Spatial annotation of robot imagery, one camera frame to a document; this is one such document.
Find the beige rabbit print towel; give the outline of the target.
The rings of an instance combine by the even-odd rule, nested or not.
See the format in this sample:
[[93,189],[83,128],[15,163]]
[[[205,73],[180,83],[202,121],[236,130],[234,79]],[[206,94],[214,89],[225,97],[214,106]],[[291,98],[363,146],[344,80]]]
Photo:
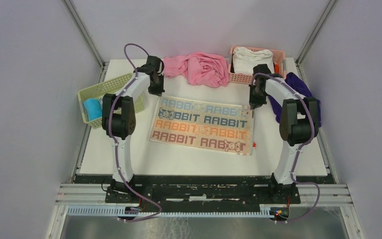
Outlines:
[[162,96],[148,134],[153,142],[252,155],[254,113],[249,106]]

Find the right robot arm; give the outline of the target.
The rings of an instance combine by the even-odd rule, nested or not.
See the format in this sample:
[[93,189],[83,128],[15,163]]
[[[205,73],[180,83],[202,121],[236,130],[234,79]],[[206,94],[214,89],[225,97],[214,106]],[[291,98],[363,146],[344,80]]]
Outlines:
[[272,97],[281,105],[279,133],[283,140],[280,160],[273,172],[276,185],[267,190],[273,203],[280,203],[287,197],[283,185],[296,183],[295,169],[302,149],[318,134],[318,100],[306,97],[293,89],[277,74],[271,73],[266,64],[253,67],[249,84],[249,105],[255,110]]

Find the blue towel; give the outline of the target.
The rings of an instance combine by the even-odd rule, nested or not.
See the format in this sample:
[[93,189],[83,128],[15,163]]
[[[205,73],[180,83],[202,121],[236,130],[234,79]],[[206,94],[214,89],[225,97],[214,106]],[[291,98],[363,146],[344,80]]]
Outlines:
[[87,99],[83,103],[87,114],[87,121],[93,121],[102,116],[100,101],[95,98]]

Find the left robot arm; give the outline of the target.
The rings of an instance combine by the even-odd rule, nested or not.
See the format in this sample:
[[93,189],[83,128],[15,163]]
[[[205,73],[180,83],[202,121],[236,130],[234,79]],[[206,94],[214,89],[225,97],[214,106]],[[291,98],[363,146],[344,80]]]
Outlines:
[[116,93],[102,98],[101,125],[113,140],[114,173],[118,182],[130,182],[134,177],[131,164],[131,136],[136,127],[134,103],[145,91],[161,96],[164,90],[164,63],[156,56],[148,56],[146,64],[138,67],[132,78]]

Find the green plastic basket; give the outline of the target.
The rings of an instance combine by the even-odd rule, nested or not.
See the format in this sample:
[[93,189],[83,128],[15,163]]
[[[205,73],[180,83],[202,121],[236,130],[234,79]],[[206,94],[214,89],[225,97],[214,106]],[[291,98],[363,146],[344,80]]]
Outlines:
[[[133,78],[135,78],[135,74],[129,73],[78,91],[78,100],[84,123],[92,128],[102,127],[103,97],[105,94],[122,93],[124,88],[130,90],[133,86],[135,87],[138,83],[132,83],[132,86],[127,86]],[[150,78],[144,73],[138,73],[137,82],[141,81],[147,81],[149,83]],[[134,99],[135,113],[137,114],[138,112],[143,111],[144,93],[131,97]],[[116,104],[117,108],[115,108],[113,113],[113,121],[115,120],[115,115],[121,114],[120,101],[121,98]]]

